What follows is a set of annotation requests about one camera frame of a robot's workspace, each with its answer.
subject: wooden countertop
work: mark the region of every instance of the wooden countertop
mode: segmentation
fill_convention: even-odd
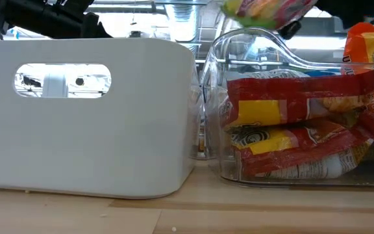
[[[4,233],[374,234],[374,191],[244,188],[198,162],[180,191],[156,200],[0,190]]]

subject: handle cutout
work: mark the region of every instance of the handle cutout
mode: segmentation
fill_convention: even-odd
[[[14,90],[28,98],[100,98],[111,83],[102,64],[24,64],[15,74]]]

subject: wooden surface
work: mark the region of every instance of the wooden surface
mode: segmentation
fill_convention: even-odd
[[[366,234],[374,233],[374,191],[244,188],[199,162],[180,191],[157,200],[0,190],[4,233]]]

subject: clear plastic bin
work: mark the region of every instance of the clear plastic bin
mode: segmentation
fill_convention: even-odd
[[[269,31],[238,29],[213,43],[201,80],[210,166],[222,178],[374,187],[374,130],[363,114],[374,64],[308,62]]]

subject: plastic container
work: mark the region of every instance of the plastic container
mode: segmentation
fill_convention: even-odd
[[[308,62],[269,31],[238,29],[215,40],[201,80],[206,146],[216,158],[210,165],[222,178],[258,186],[374,186],[374,135],[359,120],[349,126],[373,99],[374,64]],[[327,106],[333,98],[339,105]],[[297,99],[307,100],[304,110]],[[325,129],[330,133],[321,135]]]

